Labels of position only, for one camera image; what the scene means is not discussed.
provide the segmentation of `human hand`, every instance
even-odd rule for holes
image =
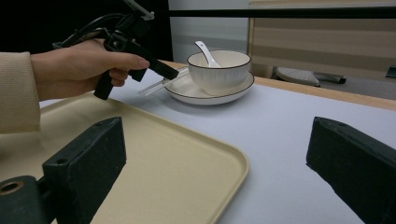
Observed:
[[[102,39],[92,39],[65,49],[32,54],[31,62],[39,101],[62,99],[93,91],[109,70],[111,83],[121,87],[129,70],[149,67],[144,58],[107,51]]]

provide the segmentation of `ceramic spoon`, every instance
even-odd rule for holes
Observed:
[[[195,41],[195,45],[198,46],[198,48],[202,51],[202,53],[205,55],[207,63],[209,64],[209,67],[217,67],[220,68],[220,65],[216,63],[215,59],[213,58],[212,54],[210,54],[209,49],[206,47],[204,42],[202,41]]]

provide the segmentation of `beige tray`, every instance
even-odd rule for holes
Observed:
[[[42,109],[41,133],[0,135],[0,180],[41,164],[95,122],[122,116],[127,163],[92,223],[215,223],[248,174],[238,148],[90,93]]]

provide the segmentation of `fingernail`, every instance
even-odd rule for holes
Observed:
[[[140,64],[140,66],[145,67],[145,68],[149,67],[149,61],[147,61],[145,59],[141,59],[139,61],[139,64]]]

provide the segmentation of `white table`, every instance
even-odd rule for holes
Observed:
[[[396,111],[253,85],[224,105],[189,105],[162,89],[138,91],[162,78],[128,78],[110,97],[234,145],[250,161],[242,188],[219,223],[354,224],[362,221],[305,163],[314,117],[336,119],[396,148]],[[56,101],[41,103],[41,106]]]

